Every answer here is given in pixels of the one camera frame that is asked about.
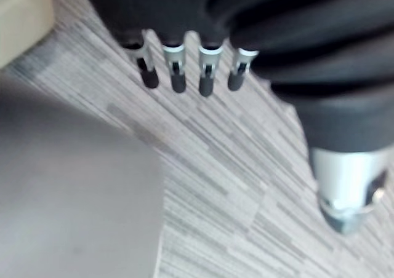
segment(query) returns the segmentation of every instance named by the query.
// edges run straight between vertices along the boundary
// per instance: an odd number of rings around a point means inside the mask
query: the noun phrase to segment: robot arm
[[[319,206],[336,231],[355,230],[380,199],[394,142],[392,0],[90,1],[150,88],[159,81],[144,30],[160,38],[176,92],[186,88],[183,36],[199,33],[205,97],[229,37],[229,89],[251,69],[295,106]]]

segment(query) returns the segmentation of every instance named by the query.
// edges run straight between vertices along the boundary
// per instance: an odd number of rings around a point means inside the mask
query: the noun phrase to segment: black rubber finger
[[[241,88],[242,84],[244,82],[244,76],[240,75],[240,74],[233,74],[230,73],[230,75],[228,76],[228,89],[232,90],[232,91],[236,91],[238,89]]]
[[[177,93],[182,93],[186,90],[186,76],[183,75],[172,75],[171,76],[171,84],[172,84],[172,89],[174,92]]]
[[[142,81],[149,89],[155,89],[159,86],[159,77],[155,69],[153,71],[142,71]]]
[[[201,77],[199,79],[198,90],[203,97],[208,97],[214,91],[214,79],[209,77]]]

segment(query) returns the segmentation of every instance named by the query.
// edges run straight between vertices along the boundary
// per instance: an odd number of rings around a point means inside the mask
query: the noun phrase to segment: gray striped carpet
[[[154,34],[161,84],[142,86],[86,0],[54,0],[54,31],[3,70],[126,129],[163,158],[160,278],[393,277],[394,186],[361,231],[333,233],[294,110],[249,76],[227,89],[226,47],[214,94],[198,94],[198,37],[187,36],[187,91],[171,90]]]

